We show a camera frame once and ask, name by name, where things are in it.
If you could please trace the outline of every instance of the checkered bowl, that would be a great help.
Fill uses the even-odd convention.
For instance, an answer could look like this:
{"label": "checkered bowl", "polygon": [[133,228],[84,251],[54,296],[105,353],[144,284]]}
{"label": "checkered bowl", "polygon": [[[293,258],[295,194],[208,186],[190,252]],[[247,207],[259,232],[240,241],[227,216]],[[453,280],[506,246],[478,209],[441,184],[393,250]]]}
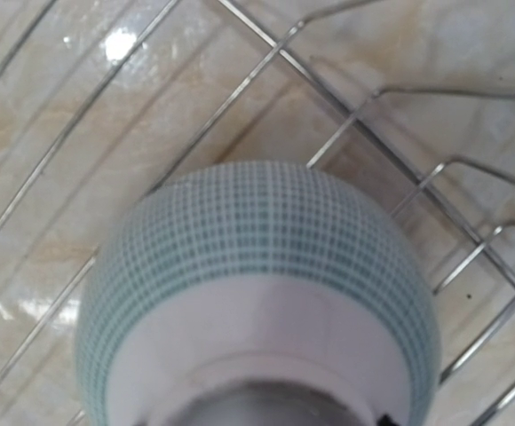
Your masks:
{"label": "checkered bowl", "polygon": [[99,426],[161,426],[251,381],[326,392],[362,425],[420,426],[439,354],[396,226],[345,182],[281,162],[218,165],[145,198],[100,251],[75,343]]}

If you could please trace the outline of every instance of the bowl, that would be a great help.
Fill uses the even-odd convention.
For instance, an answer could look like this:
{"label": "bowl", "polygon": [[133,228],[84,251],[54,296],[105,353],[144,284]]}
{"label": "bowl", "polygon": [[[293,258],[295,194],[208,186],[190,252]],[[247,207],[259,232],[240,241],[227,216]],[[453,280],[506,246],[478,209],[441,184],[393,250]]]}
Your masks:
{"label": "bowl", "polygon": [[439,341],[412,249],[373,201],[300,165],[235,162],[163,186],[106,241],[75,365],[98,426],[242,406],[264,424],[305,424],[307,407],[320,425],[421,426]]}

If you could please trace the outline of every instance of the grid pattern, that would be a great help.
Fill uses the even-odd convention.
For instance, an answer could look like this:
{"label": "grid pattern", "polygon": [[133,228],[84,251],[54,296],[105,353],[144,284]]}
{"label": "grid pattern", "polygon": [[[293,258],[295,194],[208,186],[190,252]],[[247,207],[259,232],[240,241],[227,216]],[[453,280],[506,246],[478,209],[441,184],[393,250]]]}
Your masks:
{"label": "grid pattern", "polygon": [[439,330],[407,242],[348,184],[278,162],[223,164],[164,186],[101,250],[76,331],[94,424],[107,426],[109,368],[133,325],[179,291],[244,273],[311,280],[375,313],[408,363],[409,425],[422,424],[437,385]]}

